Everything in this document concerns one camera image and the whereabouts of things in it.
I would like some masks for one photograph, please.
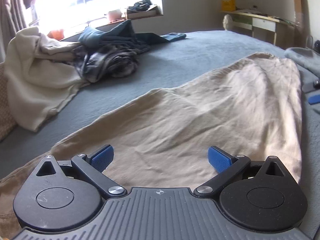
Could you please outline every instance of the orange object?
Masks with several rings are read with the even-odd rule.
[[[110,22],[115,22],[121,19],[122,12],[120,9],[109,11],[108,18]]]
[[[235,11],[236,0],[221,0],[222,11]]]
[[[60,29],[60,30],[52,30],[48,33],[48,37],[52,38],[52,39],[56,39],[57,41],[61,41],[62,39],[64,39],[64,29]]]

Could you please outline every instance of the bed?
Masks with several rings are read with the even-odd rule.
[[[207,71],[229,65],[259,51],[284,57],[284,50],[278,47],[228,31],[188,33],[185,40],[153,46],[150,52],[140,56],[140,66],[134,75],[123,79],[102,80],[83,88],[37,133],[16,127],[0,143],[0,178],[47,152],[56,142],[89,125],[100,115],[153,88],[179,86]],[[299,70],[303,83],[316,78],[300,66]],[[300,186],[307,196],[309,207],[300,229],[313,238],[320,224],[320,106],[310,106],[304,94],[301,100],[303,130]]]

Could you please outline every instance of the yellow box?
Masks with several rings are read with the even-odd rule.
[[[222,11],[235,11],[236,0],[221,0]]]

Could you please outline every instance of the beige sheet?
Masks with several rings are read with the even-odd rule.
[[[277,155],[301,171],[300,76],[293,61],[258,53],[173,89],[154,89],[58,142],[59,159],[115,149],[104,174],[125,186],[190,187],[213,177],[207,150],[217,145],[252,160]],[[19,225],[12,201],[38,160],[0,182],[0,235]]]
[[[78,93],[85,82],[76,69],[53,61],[71,59],[68,50],[78,45],[50,39],[37,26],[18,31],[10,41],[4,74],[11,115],[18,125],[37,131]]]

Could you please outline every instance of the desk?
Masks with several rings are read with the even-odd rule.
[[[293,25],[288,22],[272,17],[238,11],[222,11],[222,13],[231,15],[234,26],[251,30],[252,37],[254,38],[258,38],[257,32],[259,32],[259,29],[263,29],[272,32],[272,37],[267,38],[268,33],[266,33],[265,38],[259,38],[260,40],[269,41],[273,45],[283,49],[293,46],[293,41],[290,41],[289,37],[290,26]]]

